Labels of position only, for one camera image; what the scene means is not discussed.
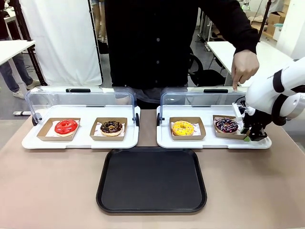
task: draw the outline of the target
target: clear plastic lid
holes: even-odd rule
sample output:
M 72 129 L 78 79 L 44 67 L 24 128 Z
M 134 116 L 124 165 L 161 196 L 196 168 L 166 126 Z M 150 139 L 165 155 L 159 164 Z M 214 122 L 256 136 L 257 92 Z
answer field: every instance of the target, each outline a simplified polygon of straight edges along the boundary
M 210 107 L 212 105 L 232 105 L 246 95 L 245 90 L 234 92 L 232 88 L 166 88 L 161 95 L 160 121 L 164 120 L 167 107 Z
M 135 96 L 131 88 L 41 86 L 30 90 L 25 99 L 36 123 L 56 106 L 124 106 L 135 121 Z

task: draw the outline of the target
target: hand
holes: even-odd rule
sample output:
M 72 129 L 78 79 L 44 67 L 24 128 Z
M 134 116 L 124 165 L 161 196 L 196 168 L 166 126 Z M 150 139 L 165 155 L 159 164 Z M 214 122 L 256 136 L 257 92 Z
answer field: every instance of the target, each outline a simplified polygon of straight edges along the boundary
M 237 91 L 238 82 L 245 83 L 259 68 L 259 62 L 255 53 L 243 50 L 234 55 L 232 64 L 233 89 Z

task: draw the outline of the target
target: blue jeans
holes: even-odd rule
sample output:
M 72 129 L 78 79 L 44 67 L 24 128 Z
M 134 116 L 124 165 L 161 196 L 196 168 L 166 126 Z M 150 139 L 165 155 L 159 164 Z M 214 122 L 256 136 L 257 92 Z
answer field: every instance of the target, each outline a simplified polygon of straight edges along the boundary
M 9 41 L 11 40 L 9 37 L 6 39 L 0 39 L 1 41 Z M 24 62 L 23 62 L 23 56 L 21 53 L 19 53 L 18 55 L 13 57 L 14 63 L 16 65 L 16 68 L 18 70 L 18 73 L 21 77 L 21 79 L 24 81 L 24 83 L 28 86 L 30 84 L 33 83 L 33 79 L 29 76 Z M 2 74 L 4 81 L 6 83 L 6 85 L 8 86 L 8 88 L 12 91 L 12 92 L 17 92 L 19 90 L 19 86 L 16 83 L 13 75 L 12 75 L 12 70 L 10 68 L 10 64 L 9 62 L 5 62 L 2 65 L 0 65 L 0 73 Z

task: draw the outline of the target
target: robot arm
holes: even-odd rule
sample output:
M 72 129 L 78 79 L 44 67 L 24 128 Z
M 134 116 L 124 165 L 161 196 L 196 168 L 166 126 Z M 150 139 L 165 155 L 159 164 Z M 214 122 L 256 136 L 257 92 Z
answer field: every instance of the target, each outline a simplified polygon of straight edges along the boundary
M 258 79 L 249 87 L 244 104 L 245 131 L 250 129 L 252 141 L 267 134 L 266 125 L 284 125 L 286 118 L 305 119 L 305 57 L 266 79 Z

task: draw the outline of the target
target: black serving tray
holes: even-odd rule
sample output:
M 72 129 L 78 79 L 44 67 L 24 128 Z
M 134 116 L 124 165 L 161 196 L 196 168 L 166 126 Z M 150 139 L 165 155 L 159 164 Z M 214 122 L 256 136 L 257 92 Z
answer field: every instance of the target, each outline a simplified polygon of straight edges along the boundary
M 110 213 L 196 212 L 206 200 L 196 153 L 161 147 L 110 151 L 96 194 Z

